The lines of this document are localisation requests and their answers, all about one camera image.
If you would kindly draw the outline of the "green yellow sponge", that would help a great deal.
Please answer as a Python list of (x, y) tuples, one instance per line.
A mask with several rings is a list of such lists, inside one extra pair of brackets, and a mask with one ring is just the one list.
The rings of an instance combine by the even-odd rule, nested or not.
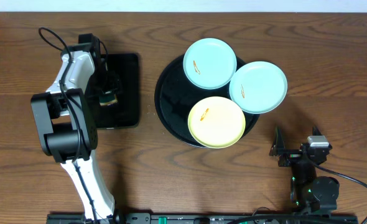
[(100, 95), (99, 102), (101, 106), (110, 106), (118, 103), (118, 99), (114, 93), (109, 93), (105, 95)]

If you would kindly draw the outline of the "light blue plate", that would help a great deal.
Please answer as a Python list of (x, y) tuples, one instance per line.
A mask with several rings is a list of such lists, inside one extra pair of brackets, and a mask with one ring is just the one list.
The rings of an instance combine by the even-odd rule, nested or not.
[(229, 94), (244, 112), (263, 114), (277, 108), (286, 97), (288, 82), (284, 72), (265, 61), (247, 63), (233, 75)]
[(183, 70), (188, 80), (206, 90), (225, 86), (236, 69), (235, 52), (220, 39), (200, 39), (187, 49), (183, 57)]

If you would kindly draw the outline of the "yellow plate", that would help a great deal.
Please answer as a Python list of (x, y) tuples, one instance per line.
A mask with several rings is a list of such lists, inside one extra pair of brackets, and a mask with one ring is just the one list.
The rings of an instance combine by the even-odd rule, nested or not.
[(187, 126), (192, 137), (202, 146), (220, 149), (233, 145), (242, 137), (246, 118), (235, 102), (211, 96), (193, 106)]

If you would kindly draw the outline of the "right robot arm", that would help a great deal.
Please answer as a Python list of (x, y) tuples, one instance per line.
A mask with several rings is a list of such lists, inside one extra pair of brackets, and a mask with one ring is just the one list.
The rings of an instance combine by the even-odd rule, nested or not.
[(290, 167), (290, 200), (295, 205), (294, 212), (301, 215), (329, 215), (337, 209), (340, 184), (337, 179), (318, 176), (316, 166), (327, 160), (332, 145), (312, 128), (312, 135), (298, 149), (288, 149), (279, 128), (276, 128), (270, 156), (278, 157), (278, 166)]

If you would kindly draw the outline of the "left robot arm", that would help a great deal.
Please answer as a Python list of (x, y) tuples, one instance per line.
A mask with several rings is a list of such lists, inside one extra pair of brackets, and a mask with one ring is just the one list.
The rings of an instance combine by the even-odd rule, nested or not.
[(68, 173), (85, 209), (81, 218), (55, 217), (56, 223), (118, 222), (114, 197), (96, 161), (98, 133), (87, 102), (102, 95), (109, 81), (104, 46), (93, 34), (79, 35), (76, 45), (64, 45), (55, 81), (30, 100), (43, 152)]

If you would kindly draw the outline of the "black rectangular tray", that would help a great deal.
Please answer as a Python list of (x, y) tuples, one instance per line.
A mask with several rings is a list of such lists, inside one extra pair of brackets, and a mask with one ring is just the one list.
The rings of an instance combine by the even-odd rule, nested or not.
[(87, 96), (88, 106), (98, 129), (117, 129), (137, 126), (140, 115), (139, 57), (136, 54), (109, 54), (108, 67), (120, 79), (118, 103), (101, 106), (99, 96)]

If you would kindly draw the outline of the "light blue plate back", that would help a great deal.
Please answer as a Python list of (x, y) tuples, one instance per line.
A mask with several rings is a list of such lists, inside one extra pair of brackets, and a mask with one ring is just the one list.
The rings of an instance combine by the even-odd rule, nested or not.
[(183, 70), (188, 80), (206, 90), (225, 86), (236, 69), (235, 52), (220, 39), (200, 39), (187, 49), (183, 57)]

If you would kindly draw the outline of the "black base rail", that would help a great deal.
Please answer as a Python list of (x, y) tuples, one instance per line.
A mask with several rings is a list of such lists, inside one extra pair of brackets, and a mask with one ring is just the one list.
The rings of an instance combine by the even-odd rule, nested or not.
[[(271, 218), (255, 220), (246, 220), (245, 216), (239, 215), (151, 215), (150, 213), (129, 213), (118, 215), (117, 217), (108, 217), (98, 219), (98, 223), (102, 224), (228, 224), (236, 220), (241, 220), (243, 224), (286, 224), (286, 223), (316, 223), (316, 221), (298, 221), (298, 220), (283, 220)], [(84, 214), (48, 214), (46, 224), (90, 224), (94, 223), (91, 219), (86, 219)]]

